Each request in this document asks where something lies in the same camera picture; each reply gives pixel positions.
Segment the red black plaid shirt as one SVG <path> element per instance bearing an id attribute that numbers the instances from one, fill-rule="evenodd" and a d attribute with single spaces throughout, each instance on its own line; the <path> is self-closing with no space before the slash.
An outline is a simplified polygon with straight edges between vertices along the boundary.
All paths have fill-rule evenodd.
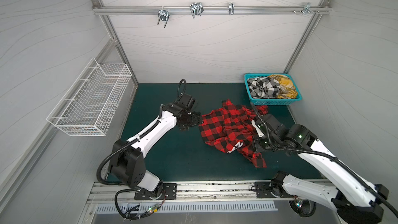
<path id="1" fill-rule="evenodd" d="M 254 136 L 258 134 L 252 124 L 255 118 L 252 108 L 225 100 L 221 108 L 202 116 L 199 131 L 205 144 L 227 154 L 238 151 L 256 168 L 265 168 L 264 158 L 255 151 Z"/>

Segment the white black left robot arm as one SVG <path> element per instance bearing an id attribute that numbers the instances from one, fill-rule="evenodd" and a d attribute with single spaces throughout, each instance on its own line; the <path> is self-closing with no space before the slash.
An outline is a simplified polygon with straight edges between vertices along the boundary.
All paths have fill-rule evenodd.
<path id="1" fill-rule="evenodd" d="M 161 105 L 157 118 L 126 141 L 118 140 L 108 160 L 108 173 L 130 188 L 143 188 L 159 195 L 163 182 L 146 169 L 150 149 L 171 129 L 186 131 L 203 123 L 199 112 L 192 110 L 195 98 L 181 93 L 176 101 Z"/>

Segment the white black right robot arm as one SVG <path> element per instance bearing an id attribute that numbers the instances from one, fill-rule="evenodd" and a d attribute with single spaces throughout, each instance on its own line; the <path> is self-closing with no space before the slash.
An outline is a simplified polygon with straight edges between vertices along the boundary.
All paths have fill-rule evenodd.
<path id="1" fill-rule="evenodd" d="M 379 224 L 384 206 L 388 206 L 389 190 L 373 184 L 340 161 L 313 132 L 300 124 L 286 128 L 273 115 L 258 115 L 252 121 L 257 135 L 257 151 L 283 151 L 297 154 L 331 183 L 315 183 L 279 171 L 269 184 L 256 183 L 258 197 L 270 193 L 275 198 L 292 197 L 291 208 L 304 215 L 304 202 L 313 202 L 333 210 L 348 224 Z"/>

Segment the teal plastic basket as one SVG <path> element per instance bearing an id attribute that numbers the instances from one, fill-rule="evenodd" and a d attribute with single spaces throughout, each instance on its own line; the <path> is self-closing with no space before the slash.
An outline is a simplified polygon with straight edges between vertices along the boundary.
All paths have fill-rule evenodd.
<path id="1" fill-rule="evenodd" d="M 269 75 L 272 75 L 272 73 L 271 73 L 271 74 L 264 74 L 264 73 L 260 73 L 260 74 L 259 74 L 259 73 L 257 73 L 257 74 L 256 74 L 256 73 L 248 73 L 248 74 L 245 74 L 245 75 L 244 75 L 244 81 L 245 81 L 246 91 L 247 91 L 247 94 L 248 94 L 248 96 L 249 96 L 250 102 L 252 102 L 254 105 L 268 105 L 268 106 L 270 106 L 270 105 L 290 105 L 290 104 L 292 104 L 292 103 L 294 103 L 294 102 L 298 102 L 298 101 L 300 101 L 300 100 L 302 99 L 301 94 L 300 94 L 300 91 L 299 91 L 299 89 L 296 87 L 294 80 L 293 80 L 292 77 L 291 77 L 290 75 L 288 75 L 288 74 L 283 74 L 283 75 L 287 75 L 288 77 L 290 77 L 290 79 L 292 79 L 293 84 L 295 85 L 296 90 L 298 91 L 298 96 L 297 96 L 296 99 L 277 99 L 277 98 L 274 98 L 274 99 L 253 99 L 253 98 L 250 96 L 250 94 L 249 94 L 249 88 L 248 88 L 248 84 L 247 84 L 247 79 L 249 79 L 249 78 L 255 78 L 255 77 L 268 77 Z"/>

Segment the yellow plaid shirt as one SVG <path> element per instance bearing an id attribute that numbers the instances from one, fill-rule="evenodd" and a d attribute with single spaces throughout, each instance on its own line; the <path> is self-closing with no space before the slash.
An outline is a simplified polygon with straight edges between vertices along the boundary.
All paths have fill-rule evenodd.
<path id="1" fill-rule="evenodd" d="M 279 83 L 279 91 L 276 96 L 277 99 L 296 99 L 298 91 L 293 84 L 292 79 L 283 74 L 272 74 L 268 76 L 269 79 L 274 79 Z"/>

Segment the metal u-bolt hook left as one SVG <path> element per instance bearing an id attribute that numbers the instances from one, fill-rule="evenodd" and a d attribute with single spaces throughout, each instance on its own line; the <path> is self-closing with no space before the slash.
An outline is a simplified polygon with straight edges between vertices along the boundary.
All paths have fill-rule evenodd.
<path id="1" fill-rule="evenodd" d="M 163 27 L 166 28 L 169 19 L 170 19 L 170 14 L 167 10 L 161 9 L 158 11 L 157 25 L 159 25 L 160 22 L 163 22 L 164 23 Z"/>

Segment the metal u-bolt hook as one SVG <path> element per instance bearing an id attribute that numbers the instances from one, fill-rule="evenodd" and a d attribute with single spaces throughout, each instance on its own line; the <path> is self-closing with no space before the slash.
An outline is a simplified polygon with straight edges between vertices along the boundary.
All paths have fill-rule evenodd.
<path id="1" fill-rule="evenodd" d="M 164 23 L 163 27 L 166 28 L 169 19 L 170 19 L 170 14 L 167 10 L 161 9 L 158 11 L 157 25 L 159 25 L 160 22 L 163 22 Z"/>
<path id="2" fill-rule="evenodd" d="M 189 9 L 193 18 L 195 18 L 196 16 L 201 17 L 204 11 L 203 4 L 201 2 L 192 3 L 189 6 Z"/>

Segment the metal u-bolt hook middle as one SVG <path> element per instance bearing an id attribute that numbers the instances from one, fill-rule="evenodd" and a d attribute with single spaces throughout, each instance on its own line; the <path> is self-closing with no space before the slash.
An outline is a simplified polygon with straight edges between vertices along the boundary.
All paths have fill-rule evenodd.
<path id="1" fill-rule="evenodd" d="M 195 18 L 196 16 L 201 17 L 204 11 L 203 4 L 201 2 L 192 3 L 189 6 L 189 9 L 193 18 Z"/>

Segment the metal clip hook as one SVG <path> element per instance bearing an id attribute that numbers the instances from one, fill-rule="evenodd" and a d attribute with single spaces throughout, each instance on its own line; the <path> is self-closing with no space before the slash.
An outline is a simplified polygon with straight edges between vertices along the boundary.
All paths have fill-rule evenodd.
<path id="1" fill-rule="evenodd" d="M 229 4 L 229 15 L 230 16 L 234 15 L 234 12 L 235 12 L 235 5 L 234 5 L 234 3 L 230 3 Z"/>

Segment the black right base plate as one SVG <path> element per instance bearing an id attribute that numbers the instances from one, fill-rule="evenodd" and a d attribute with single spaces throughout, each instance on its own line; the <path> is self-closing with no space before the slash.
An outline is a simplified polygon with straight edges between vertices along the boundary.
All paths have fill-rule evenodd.
<path id="1" fill-rule="evenodd" d="M 254 192 L 258 199 L 283 198 L 287 196 L 283 189 L 274 187 L 269 181 L 256 181 L 251 186 L 250 191 Z"/>

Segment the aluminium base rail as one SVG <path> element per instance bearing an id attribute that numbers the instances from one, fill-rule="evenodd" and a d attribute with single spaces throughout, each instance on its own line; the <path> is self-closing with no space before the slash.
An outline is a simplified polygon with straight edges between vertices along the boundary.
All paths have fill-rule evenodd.
<path id="1" fill-rule="evenodd" d="M 260 201 L 255 192 L 257 180 L 177 181 L 176 198 L 166 202 Z M 126 186 L 94 183 L 87 204 L 114 203 L 116 192 Z"/>

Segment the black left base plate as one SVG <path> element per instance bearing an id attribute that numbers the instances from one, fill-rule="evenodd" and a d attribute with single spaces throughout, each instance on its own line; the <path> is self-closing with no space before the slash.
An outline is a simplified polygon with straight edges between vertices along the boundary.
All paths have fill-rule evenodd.
<path id="1" fill-rule="evenodd" d="M 176 183 L 163 183 L 162 186 L 158 187 L 155 191 L 148 191 L 141 188 L 135 193 L 134 200 L 175 200 L 177 195 L 177 184 Z"/>

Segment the metal bracket hook right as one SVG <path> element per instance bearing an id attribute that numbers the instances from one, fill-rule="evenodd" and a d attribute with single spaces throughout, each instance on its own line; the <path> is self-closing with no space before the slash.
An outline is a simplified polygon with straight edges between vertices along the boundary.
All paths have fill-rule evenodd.
<path id="1" fill-rule="evenodd" d="M 293 10 L 292 11 L 294 14 L 299 14 L 299 15 L 317 15 L 320 13 L 319 10 L 313 10 L 311 9 L 311 4 L 307 3 L 306 5 L 303 6 L 301 10 Z"/>

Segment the aluminium horizontal rail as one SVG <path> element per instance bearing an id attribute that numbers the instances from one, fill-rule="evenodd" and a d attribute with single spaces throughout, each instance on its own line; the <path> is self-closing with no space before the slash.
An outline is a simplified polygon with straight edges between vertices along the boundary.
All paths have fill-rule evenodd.
<path id="1" fill-rule="evenodd" d="M 293 10 L 301 10 L 302 6 L 237 6 L 235 5 L 235 15 L 294 15 Z M 229 15 L 229 5 L 227 6 L 203 6 L 202 15 Z M 165 9 L 171 16 L 191 15 L 188 6 L 170 7 L 101 7 L 93 9 L 95 15 L 143 15 L 156 16 L 158 11 Z M 321 6 L 311 6 L 313 10 L 319 10 L 321 15 L 329 14 L 332 8 Z"/>

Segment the aluminium corner frame post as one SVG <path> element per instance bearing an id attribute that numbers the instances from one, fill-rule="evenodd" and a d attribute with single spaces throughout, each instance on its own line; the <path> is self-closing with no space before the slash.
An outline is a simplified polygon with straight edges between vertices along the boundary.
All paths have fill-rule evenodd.
<path id="1" fill-rule="evenodd" d="M 104 6 L 104 3 L 102 0 L 92 0 L 92 1 L 93 1 L 93 3 L 92 3 L 93 9 L 101 8 Z M 112 23 L 110 17 L 108 15 L 99 15 L 99 17 L 101 18 L 103 24 L 105 25 L 105 28 L 106 28 L 108 34 L 110 35 L 110 37 L 116 41 L 116 50 L 117 50 L 122 62 L 124 62 L 127 65 L 128 69 L 130 70 L 130 72 L 132 74 L 132 81 L 133 81 L 134 85 L 136 87 L 138 87 L 138 80 L 133 72 L 131 64 L 126 56 L 125 50 L 120 42 L 120 39 L 116 33 L 116 30 L 113 26 L 113 23 Z"/>

